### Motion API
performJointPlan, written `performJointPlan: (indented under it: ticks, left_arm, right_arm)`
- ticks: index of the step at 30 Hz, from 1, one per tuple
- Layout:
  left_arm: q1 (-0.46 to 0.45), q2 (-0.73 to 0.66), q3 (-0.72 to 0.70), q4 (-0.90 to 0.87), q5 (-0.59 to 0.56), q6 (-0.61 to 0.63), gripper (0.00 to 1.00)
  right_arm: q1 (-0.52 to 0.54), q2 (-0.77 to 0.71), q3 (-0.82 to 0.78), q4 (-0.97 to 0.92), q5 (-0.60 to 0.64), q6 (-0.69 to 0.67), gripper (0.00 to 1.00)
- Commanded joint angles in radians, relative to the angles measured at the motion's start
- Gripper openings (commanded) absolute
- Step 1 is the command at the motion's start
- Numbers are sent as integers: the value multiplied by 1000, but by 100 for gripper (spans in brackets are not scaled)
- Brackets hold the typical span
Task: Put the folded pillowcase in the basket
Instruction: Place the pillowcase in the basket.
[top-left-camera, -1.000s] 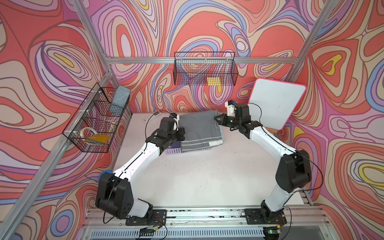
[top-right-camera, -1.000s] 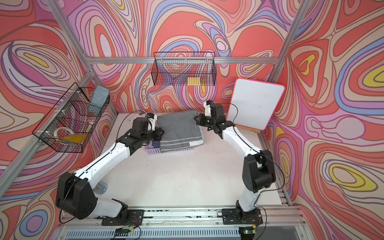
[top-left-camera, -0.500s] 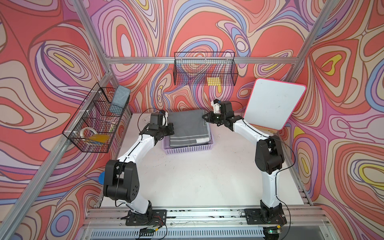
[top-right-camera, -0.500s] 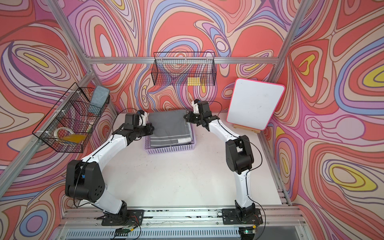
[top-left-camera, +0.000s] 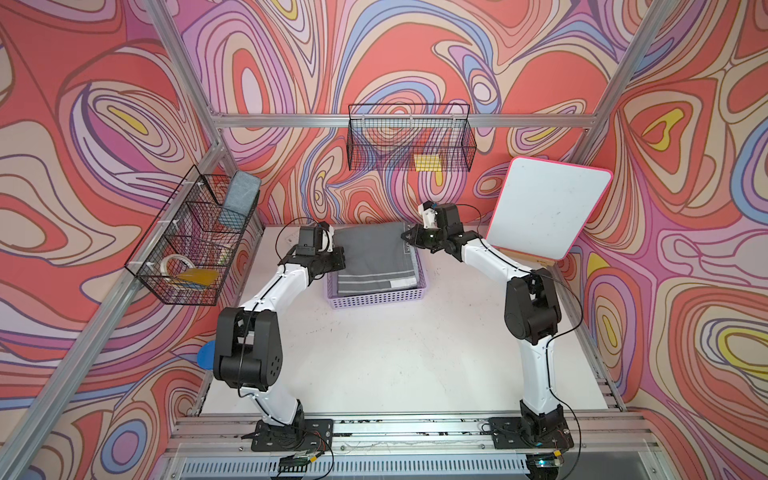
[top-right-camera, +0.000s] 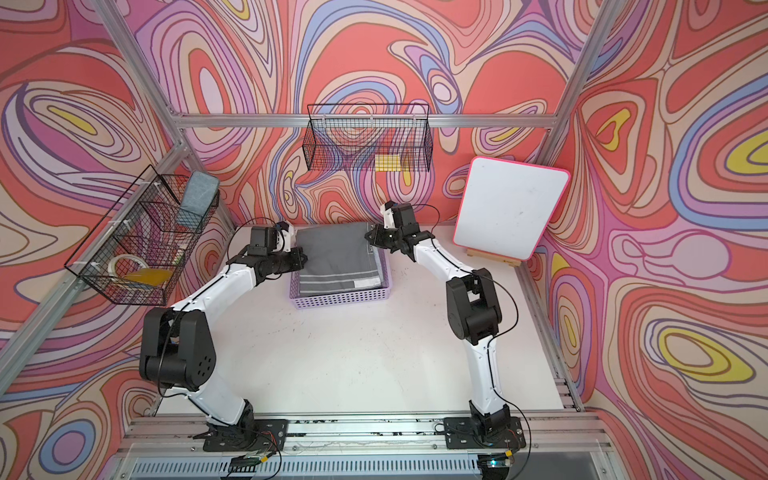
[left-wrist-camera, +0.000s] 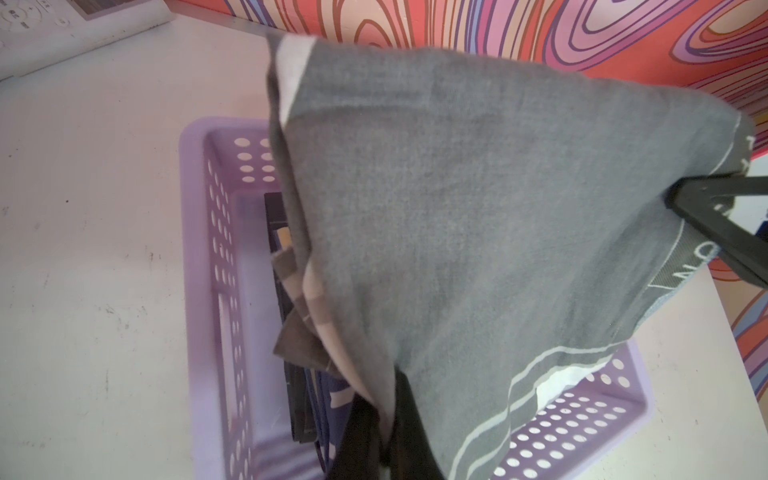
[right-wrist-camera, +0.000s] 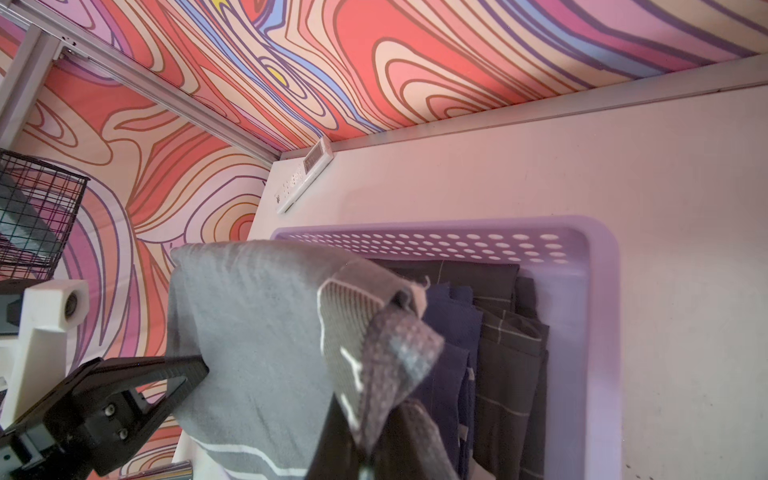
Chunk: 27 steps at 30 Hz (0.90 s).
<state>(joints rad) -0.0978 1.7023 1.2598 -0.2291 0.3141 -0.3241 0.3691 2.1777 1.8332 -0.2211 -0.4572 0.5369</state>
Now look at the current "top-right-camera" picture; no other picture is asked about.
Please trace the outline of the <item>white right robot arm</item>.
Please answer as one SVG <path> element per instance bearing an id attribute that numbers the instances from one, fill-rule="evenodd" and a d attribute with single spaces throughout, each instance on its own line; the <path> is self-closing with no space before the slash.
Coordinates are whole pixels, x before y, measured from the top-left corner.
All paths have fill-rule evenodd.
<path id="1" fill-rule="evenodd" d="M 368 243 L 407 256 L 444 283 L 448 324 L 464 343 L 468 358 L 469 430 L 476 441 L 488 445 L 512 421 L 509 405 L 496 385 L 494 340 L 500 335 L 502 310 L 492 274 L 466 265 L 445 250 L 432 232 L 421 228 L 411 204 L 388 201 L 381 214 L 383 222 L 365 234 Z"/>

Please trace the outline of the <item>grey cloth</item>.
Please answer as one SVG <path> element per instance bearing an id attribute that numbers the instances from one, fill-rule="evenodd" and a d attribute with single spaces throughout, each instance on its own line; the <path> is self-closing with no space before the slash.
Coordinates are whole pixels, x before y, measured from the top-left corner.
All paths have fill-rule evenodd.
<path id="1" fill-rule="evenodd" d="M 380 288 L 378 254 L 364 235 L 367 222 L 322 225 L 297 232 L 297 245 L 308 256 L 299 271 L 299 295 L 313 297 Z"/>

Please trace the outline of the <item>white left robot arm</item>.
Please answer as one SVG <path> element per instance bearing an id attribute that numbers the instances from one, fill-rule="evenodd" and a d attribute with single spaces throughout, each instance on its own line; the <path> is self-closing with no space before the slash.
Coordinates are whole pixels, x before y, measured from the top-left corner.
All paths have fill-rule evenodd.
<path id="1" fill-rule="evenodd" d="M 216 371 L 211 327 L 240 297 L 272 277 L 301 270 L 307 262 L 294 245 L 295 229 L 281 221 L 253 226 L 250 241 L 200 289 L 170 307 L 150 309 L 143 320 L 139 373 L 163 398 L 183 397 L 206 417 L 201 435 L 215 449 L 253 448 L 273 437 L 258 429 L 251 403 Z"/>

